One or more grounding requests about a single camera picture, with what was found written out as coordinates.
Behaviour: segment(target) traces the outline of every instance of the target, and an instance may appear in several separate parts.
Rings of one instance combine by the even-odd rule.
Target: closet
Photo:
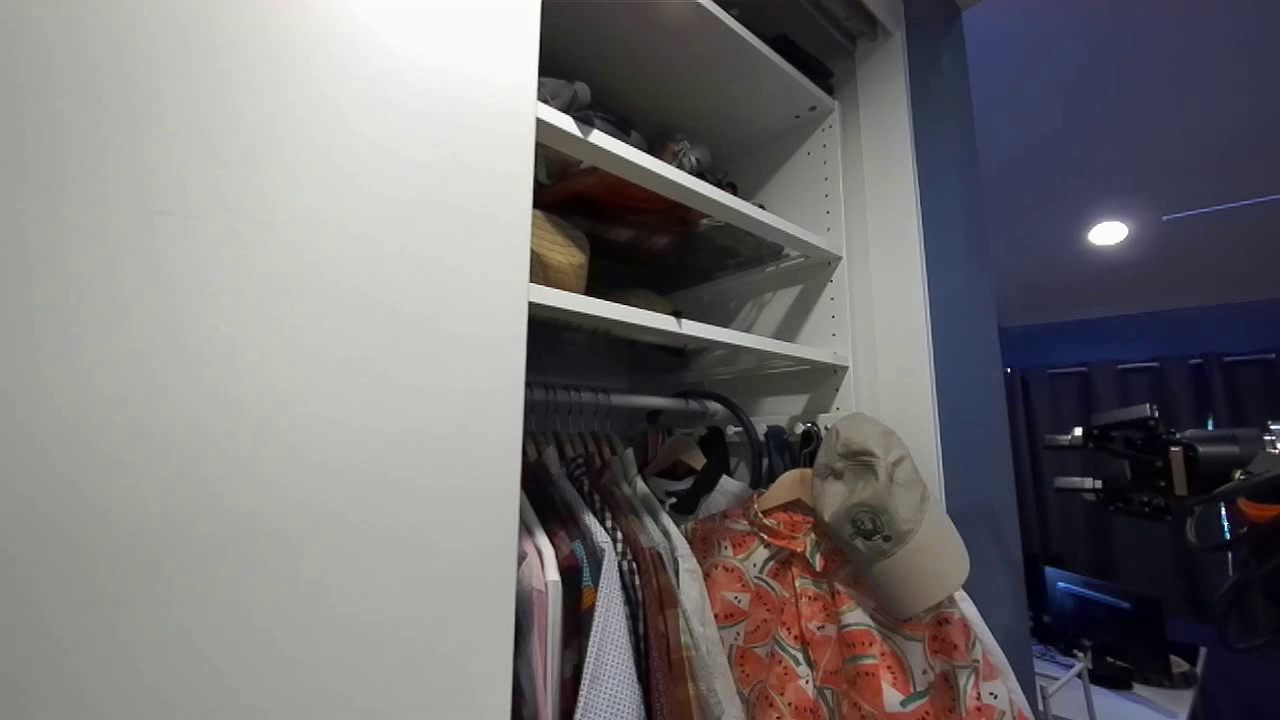
[[[940,479],[900,5],[837,96],[570,5],[5,5],[0,715],[503,715],[530,380],[864,407]],[[738,196],[536,104],[553,42]],[[751,265],[530,286],[536,145]]]

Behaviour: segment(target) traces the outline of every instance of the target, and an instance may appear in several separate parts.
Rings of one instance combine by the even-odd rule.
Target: lights
[[[1128,224],[1109,215],[1109,221],[1097,221],[1085,236],[1092,246],[1117,246],[1128,239]]]

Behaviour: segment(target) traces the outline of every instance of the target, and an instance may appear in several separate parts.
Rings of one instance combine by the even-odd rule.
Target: cap
[[[968,546],[902,441],[873,416],[838,416],[817,452],[817,510],[857,586],[886,617],[919,617],[968,581]]]

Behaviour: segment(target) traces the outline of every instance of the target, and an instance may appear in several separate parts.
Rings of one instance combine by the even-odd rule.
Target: closet rod
[[[617,407],[617,411],[693,411],[693,416],[730,416],[717,401],[699,394],[646,394],[646,390],[596,390],[596,388],[529,388],[530,402],[574,402],[574,407]]]

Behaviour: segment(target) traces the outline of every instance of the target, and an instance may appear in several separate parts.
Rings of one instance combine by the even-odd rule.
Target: ceiling
[[[1280,0],[965,16],[1001,322],[1280,295]],[[1099,250],[1109,206],[1139,224]]]

